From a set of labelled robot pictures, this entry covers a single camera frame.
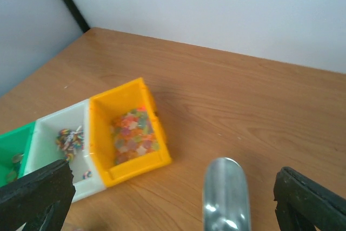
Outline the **green plastic candy bin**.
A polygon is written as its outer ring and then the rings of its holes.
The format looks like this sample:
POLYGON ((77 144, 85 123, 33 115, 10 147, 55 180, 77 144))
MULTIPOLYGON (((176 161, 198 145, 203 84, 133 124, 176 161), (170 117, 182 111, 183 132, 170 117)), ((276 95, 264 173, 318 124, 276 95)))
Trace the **green plastic candy bin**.
POLYGON ((1 187, 24 175, 35 121, 1 135, 1 187))

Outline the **metal candy scoop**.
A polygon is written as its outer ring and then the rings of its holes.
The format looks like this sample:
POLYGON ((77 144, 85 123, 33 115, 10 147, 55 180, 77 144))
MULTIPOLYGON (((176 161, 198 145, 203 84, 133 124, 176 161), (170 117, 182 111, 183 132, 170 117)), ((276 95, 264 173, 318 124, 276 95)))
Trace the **metal candy scoop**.
POLYGON ((202 206, 204 230, 251 230, 247 178, 235 160, 219 157, 208 165, 202 206))

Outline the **white plastic candy bin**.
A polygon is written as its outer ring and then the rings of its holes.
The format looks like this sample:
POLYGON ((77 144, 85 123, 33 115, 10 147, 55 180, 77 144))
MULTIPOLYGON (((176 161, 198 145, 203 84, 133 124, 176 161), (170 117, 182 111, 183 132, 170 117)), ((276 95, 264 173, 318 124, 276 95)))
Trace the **white plastic candy bin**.
POLYGON ((89 103, 86 99, 36 120, 23 170, 28 175, 59 159, 66 160, 76 189, 73 202, 106 189, 89 154, 89 103))

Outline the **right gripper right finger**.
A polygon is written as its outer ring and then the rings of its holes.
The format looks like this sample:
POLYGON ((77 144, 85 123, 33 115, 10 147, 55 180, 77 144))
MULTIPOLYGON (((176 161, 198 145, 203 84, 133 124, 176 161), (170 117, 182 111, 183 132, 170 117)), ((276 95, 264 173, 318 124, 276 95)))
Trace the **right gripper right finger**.
POLYGON ((280 230, 345 230, 345 199, 290 167, 276 175, 280 230))

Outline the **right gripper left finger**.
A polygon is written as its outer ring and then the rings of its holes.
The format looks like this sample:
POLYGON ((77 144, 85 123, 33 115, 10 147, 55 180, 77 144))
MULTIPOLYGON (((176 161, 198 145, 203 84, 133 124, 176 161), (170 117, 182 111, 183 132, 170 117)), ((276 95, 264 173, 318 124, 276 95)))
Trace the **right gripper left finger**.
POLYGON ((76 189, 60 159, 1 187, 1 230, 61 230, 76 189))

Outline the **orange plastic candy bin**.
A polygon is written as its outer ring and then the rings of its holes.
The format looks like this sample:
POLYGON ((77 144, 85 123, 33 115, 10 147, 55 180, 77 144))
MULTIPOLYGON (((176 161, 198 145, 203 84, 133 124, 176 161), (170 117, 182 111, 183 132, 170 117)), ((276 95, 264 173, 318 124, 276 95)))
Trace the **orange plastic candy bin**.
POLYGON ((172 159, 142 78, 89 100, 89 153, 106 187, 163 167, 172 159))

